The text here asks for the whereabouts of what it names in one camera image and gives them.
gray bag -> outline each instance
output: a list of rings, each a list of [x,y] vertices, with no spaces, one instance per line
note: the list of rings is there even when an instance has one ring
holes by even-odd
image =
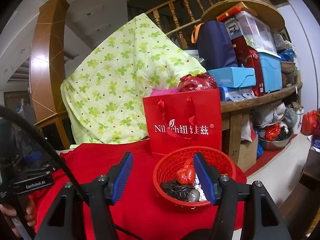
[[[289,128],[292,128],[298,120],[298,115],[296,114],[296,111],[293,108],[286,108],[287,112],[285,114],[284,121],[286,122]]]

red ribbon handle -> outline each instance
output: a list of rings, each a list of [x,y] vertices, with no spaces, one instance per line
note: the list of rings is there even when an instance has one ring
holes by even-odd
[[[197,124],[196,109],[195,109],[195,104],[194,104],[194,102],[193,102],[191,97],[188,97],[187,101],[186,101],[188,121],[189,121],[189,124],[191,125],[191,127],[192,127],[192,129],[194,131],[194,133],[192,134],[191,138],[181,136],[178,133],[176,133],[175,131],[171,130],[168,127],[168,123],[169,123],[168,111],[166,111],[166,107],[165,107],[164,101],[160,100],[158,102],[158,106],[159,106],[159,110],[160,110],[160,113],[161,113],[161,116],[162,116],[162,122],[164,124],[165,131],[166,131],[167,134],[169,134],[170,136],[172,136],[174,138],[187,139],[187,140],[193,140],[193,139],[195,139],[195,137],[198,136],[198,134],[195,134],[195,132],[196,132],[195,131],[195,126]]]

black cable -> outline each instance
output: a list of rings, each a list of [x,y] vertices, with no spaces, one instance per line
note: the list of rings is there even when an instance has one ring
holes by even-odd
[[[22,118],[17,113],[13,112],[10,109],[7,109],[3,106],[0,106],[0,117],[3,117],[16,125],[20,128],[25,130],[47,153],[52,157],[52,159],[60,166],[60,168],[65,172],[65,174],[70,179],[71,183],[82,197],[84,202],[89,206],[89,200],[86,196],[86,193],[81,188],[79,183],[77,182],[75,176],[72,174],[71,170],[68,166],[62,161],[59,157],[55,149],[52,147],[50,143],[48,143],[24,118]]]
[[[127,234],[127,235],[129,235],[129,236],[132,236],[132,237],[134,237],[135,239],[143,240],[141,237],[135,235],[134,233],[131,233],[131,232],[125,230],[124,228],[122,228],[122,227],[120,227],[120,226],[118,226],[118,225],[116,225],[116,224],[115,224],[115,226],[116,226],[116,229],[117,229],[117,230],[119,230],[119,231],[121,231],[121,232],[123,232],[123,233],[125,233],[125,234]]]

red tablecloth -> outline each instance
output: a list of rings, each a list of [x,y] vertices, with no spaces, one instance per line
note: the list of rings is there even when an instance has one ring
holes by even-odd
[[[79,183],[88,183],[117,164],[125,151],[133,153],[133,168],[121,200],[111,207],[114,222],[140,236],[144,240],[178,240],[199,228],[211,228],[217,207],[201,213],[187,214],[173,211],[158,196],[152,174],[157,163],[151,157],[149,140],[131,144],[82,144],[74,151],[64,154],[68,167]],[[237,167],[236,181],[245,183],[244,173]],[[68,178],[59,170],[54,173],[55,185],[33,195],[37,207],[37,226],[47,213],[55,196]],[[235,229],[241,228],[243,203],[239,202]],[[84,204],[84,222],[88,240],[94,240],[90,210]],[[118,232],[121,240],[132,240]]]

metal screw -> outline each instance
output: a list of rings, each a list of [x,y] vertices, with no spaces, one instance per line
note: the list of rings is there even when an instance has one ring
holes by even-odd
[[[230,178],[229,178],[228,175],[221,175],[220,179],[221,179],[222,181],[228,181]]]
[[[72,187],[72,183],[70,181],[68,181],[64,184],[64,187]]]
[[[262,185],[263,185],[260,180],[256,180],[256,181],[254,182],[254,184],[255,184],[257,187],[262,187]]]
[[[105,181],[107,179],[107,176],[106,175],[100,175],[98,177],[98,181]]]

